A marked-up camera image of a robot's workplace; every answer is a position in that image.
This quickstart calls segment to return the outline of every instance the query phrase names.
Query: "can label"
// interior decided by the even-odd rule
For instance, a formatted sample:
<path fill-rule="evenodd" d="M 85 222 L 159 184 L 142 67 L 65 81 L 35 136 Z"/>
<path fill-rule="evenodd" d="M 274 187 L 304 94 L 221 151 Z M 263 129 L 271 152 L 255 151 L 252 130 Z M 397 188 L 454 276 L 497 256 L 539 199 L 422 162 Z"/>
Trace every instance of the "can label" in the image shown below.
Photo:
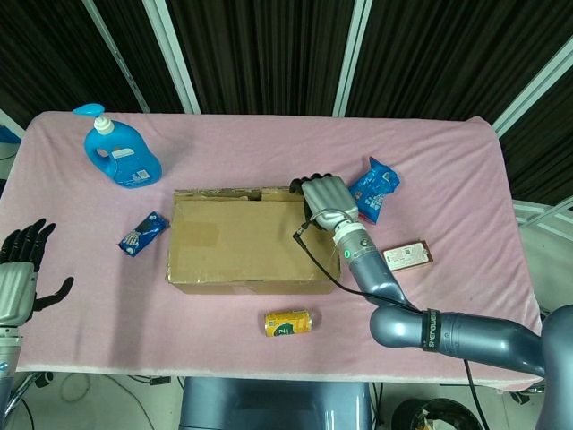
<path fill-rule="evenodd" d="M 307 333 L 312 330 L 312 318 L 308 311 L 275 312 L 265 315 L 267 336 Z"/>

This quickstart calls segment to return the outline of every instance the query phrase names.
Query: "blue snack package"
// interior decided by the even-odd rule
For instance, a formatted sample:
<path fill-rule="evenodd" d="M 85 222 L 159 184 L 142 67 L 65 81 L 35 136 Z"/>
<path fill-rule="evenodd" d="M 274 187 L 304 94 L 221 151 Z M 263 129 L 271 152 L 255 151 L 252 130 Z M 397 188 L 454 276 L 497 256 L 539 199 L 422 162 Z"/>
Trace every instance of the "blue snack package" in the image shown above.
<path fill-rule="evenodd" d="M 126 254 L 134 257 L 167 227 L 169 221 L 157 212 L 152 212 L 117 245 Z"/>
<path fill-rule="evenodd" d="M 398 185 L 398 174 L 370 157 L 370 170 L 350 186 L 350 193 L 356 200 L 360 214 L 376 224 L 384 196 L 394 193 Z"/>

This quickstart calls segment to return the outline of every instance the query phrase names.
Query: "black strap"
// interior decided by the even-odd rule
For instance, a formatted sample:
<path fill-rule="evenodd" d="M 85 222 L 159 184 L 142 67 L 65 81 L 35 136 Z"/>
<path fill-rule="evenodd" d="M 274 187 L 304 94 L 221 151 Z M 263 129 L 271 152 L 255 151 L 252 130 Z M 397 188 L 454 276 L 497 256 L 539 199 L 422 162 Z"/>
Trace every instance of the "black strap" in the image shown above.
<path fill-rule="evenodd" d="M 438 352 L 441 338 L 441 312 L 435 309 L 422 311 L 422 349 Z"/>

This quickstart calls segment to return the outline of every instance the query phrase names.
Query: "cardboard box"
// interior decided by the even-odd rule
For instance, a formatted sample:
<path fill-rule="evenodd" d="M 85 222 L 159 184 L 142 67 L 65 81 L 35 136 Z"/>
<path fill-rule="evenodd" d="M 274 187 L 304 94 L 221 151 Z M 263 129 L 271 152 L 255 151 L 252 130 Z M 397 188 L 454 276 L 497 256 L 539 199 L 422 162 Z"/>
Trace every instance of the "cardboard box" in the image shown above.
<path fill-rule="evenodd" d="M 283 188 L 175 192 L 167 281 L 188 294 L 329 293 L 293 239 L 303 223 L 303 197 Z M 332 234 L 310 226 L 303 240 L 338 280 Z"/>

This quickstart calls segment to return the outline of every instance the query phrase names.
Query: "pink tablecloth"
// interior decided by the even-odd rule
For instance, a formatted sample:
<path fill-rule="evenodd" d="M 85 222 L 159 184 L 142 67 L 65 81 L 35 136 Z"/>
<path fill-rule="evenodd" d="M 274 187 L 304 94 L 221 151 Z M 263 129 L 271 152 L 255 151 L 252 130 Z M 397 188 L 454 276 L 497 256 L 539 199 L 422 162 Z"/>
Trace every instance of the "pink tablecloth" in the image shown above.
<path fill-rule="evenodd" d="M 412 302 L 509 318 L 540 330 L 500 145 L 467 122 L 294 116 L 111 114 L 157 154 L 163 179 L 123 189 L 83 152 L 91 120 L 48 112 L 24 137 L 0 200 L 0 237 L 40 217 L 57 224 L 38 295 L 76 283 L 21 333 L 20 370 L 464 383 L 461 360 L 371 337 L 373 305 L 327 296 L 187 296 L 165 282 L 169 233 L 136 258 L 116 243 L 150 211 L 171 216 L 174 189 L 288 185 L 314 172 L 359 177 L 373 155 L 402 178 L 369 226 L 380 248 L 425 239 L 435 262 L 400 272 Z M 343 281 L 355 288 L 347 268 Z M 262 316 L 308 308 L 310 334 L 268 339 Z M 518 388 L 536 378 L 473 365 L 475 379 Z"/>

